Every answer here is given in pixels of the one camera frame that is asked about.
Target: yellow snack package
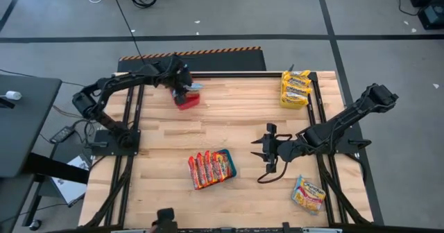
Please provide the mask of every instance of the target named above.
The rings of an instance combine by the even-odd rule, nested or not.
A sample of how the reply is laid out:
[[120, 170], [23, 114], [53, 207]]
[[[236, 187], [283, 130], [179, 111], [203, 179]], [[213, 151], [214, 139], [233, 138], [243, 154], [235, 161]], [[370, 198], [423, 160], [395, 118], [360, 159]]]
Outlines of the yellow snack package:
[[290, 76], [299, 76], [299, 77], [305, 77], [308, 78], [308, 75], [310, 74], [310, 70], [304, 70], [304, 71], [284, 71], [284, 75], [290, 75]]
[[294, 94], [300, 94], [303, 96], [308, 96], [311, 93], [311, 88], [309, 87], [303, 87], [300, 85], [292, 85], [288, 82], [282, 83], [282, 91], [283, 92], [291, 92]]
[[306, 209], [311, 215], [317, 215], [325, 198], [325, 191], [306, 181], [301, 175], [296, 181], [291, 199]]
[[300, 85], [308, 87], [311, 80], [308, 78], [310, 70], [305, 71], [285, 71], [282, 73], [282, 82], [287, 82], [292, 85]]
[[300, 109], [308, 104], [306, 96], [292, 92], [284, 92], [280, 97], [280, 106], [284, 108]]

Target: table leg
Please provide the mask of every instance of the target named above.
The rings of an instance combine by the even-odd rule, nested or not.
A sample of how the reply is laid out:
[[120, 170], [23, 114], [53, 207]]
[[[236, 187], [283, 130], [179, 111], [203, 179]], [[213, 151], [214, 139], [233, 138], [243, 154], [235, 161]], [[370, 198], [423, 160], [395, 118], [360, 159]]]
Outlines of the table leg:
[[30, 153], [25, 163], [24, 171], [36, 173], [63, 180], [88, 183], [89, 171], [75, 166], [52, 160], [35, 153]]

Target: snack bag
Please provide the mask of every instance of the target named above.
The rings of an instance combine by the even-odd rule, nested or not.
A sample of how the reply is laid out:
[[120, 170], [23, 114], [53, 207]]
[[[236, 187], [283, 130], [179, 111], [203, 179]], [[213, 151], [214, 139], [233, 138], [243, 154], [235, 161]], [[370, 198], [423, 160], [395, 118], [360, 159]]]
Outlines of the snack bag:
[[211, 165], [213, 168], [214, 177], [217, 179], [217, 182], [221, 180], [221, 172], [219, 170], [219, 164], [217, 163], [217, 153], [211, 153]]
[[207, 176], [207, 180], [210, 184], [214, 184], [218, 182], [216, 174], [214, 173], [213, 163], [211, 161], [211, 154], [210, 151], [207, 150], [204, 155], [204, 167], [205, 167], [205, 174]]
[[300, 94], [284, 92], [280, 97], [280, 106], [299, 109], [308, 104], [308, 98]]
[[301, 175], [296, 181], [291, 199], [306, 209], [311, 215], [317, 215], [325, 198], [325, 191], [306, 181]]
[[228, 159], [225, 154], [215, 153], [213, 155], [213, 163], [216, 165], [216, 171], [219, 173], [219, 181], [224, 181], [229, 178], [229, 165]]
[[199, 182], [196, 160], [194, 160], [193, 157], [189, 157], [188, 159], [188, 168], [189, 173], [191, 174], [191, 179], [193, 180], [194, 189], [202, 189], [203, 186], [200, 185]]
[[310, 73], [310, 71], [306, 70], [306, 71], [302, 71], [302, 72], [289, 72], [289, 71], [285, 71], [282, 74], [282, 82], [286, 82], [286, 83], [290, 83], [292, 85], [300, 85], [303, 87], [308, 87], [308, 85], [310, 85], [311, 80], [308, 78], [308, 74]]
[[203, 187], [207, 187], [209, 185], [209, 182], [205, 174], [205, 166], [203, 163], [203, 156], [201, 153], [197, 154], [196, 162], [197, 162], [197, 174], [199, 177], [199, 182]]
[[291, 66], [290, 70], [284, 71], [284, 75], [288, 76], [299, 76], [299, 77], [305, 77], [308, 78], [308, 75], [311, 73], [310, 70], [304, 70], [304, 71], [292, 71], [294, 65]]
[[282, 90], [283, 92], [291, 92], [303, 96], [308, 96], [311, 93], [311, 88], [309, 87], [304, 87], [301, 85], [292, 85], [291, 83], [288, 82], [282, 83]]

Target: wooden table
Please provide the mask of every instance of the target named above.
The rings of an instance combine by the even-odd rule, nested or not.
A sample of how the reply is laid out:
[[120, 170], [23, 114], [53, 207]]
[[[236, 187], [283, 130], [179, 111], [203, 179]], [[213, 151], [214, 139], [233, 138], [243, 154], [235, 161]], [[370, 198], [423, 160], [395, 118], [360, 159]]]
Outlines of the wooden table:
[[[329, 119], [343, 110], [341, 93], [333, 71], [320, 71], [318, 78]], [[195, 82], [205, 86], [200, 105], [185, 111], [175, 107], [167, 90], [145, 88], [140, 152], [133, 165], [124, 227], [149, 228], [157, 219], [156, 211], [167, 207], [174, 208], [180, 228], [282, 227], [282, 222], [289, 222], [291, 227], [327, 226], [324, 206], [318, 216], [311, 216], [290, 199], [299, 175], [321, 186], [314, 156], [292, 161], [285, 176], [277, 182], [256, 182], [265, 172], [265, 163], [250, 153], [261, 152], [262, 145], [250, 142], [262, 137], [266, 123], [275, 123], [281, 134], [295, 134], [309, 126], [307, 109], [287, 110], [279, 106], [280, 79], [199, 78]], [[123, 116], [126, 94], [127, 91], [114, 94], [106, 107], [106, 112], [116, 120]], [[237, 177], [200, 191], [193, 190], [188, 157], [223, 148], [232, 154]], [[371, 221], [358, 163], [343, 155], [335, 158], [343, 192], [362, 216]], [[106, 157], [92, 170], [79, 225], [93, 217], [108, 195], [113, 166], [114, 157]], [[280, 162], [277, 173], [283, 166]], [[338, 222], [336, 198], [334, 195], [332, 198]], [[118, 197], [114, 223], [119, 202]]]

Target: black bracket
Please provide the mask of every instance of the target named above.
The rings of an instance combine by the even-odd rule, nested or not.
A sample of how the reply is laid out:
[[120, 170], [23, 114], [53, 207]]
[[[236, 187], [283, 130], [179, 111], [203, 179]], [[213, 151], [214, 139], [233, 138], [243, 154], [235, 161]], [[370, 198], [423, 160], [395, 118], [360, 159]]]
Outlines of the black bracket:
[[13, 109], [14, 106], [15, 106], [14, 103], [8, 101], [5, 98], [0, 98], [0, 108], [10, 108], [10, 109]]
[[357, 153], [358, 150], [367, 147], [372, 143], [371, 140], [362, 139], [358, 130], [353, 127], [344, 132], [344, 136], [335, 146], [336, 153]]
[[120, 147], [109, 130], [98, 130], [91, 143], [91, 151], [95, 156], [133, 156], [139, 152], [140, 130], [130, 131], [133, 140], [132, 146]]

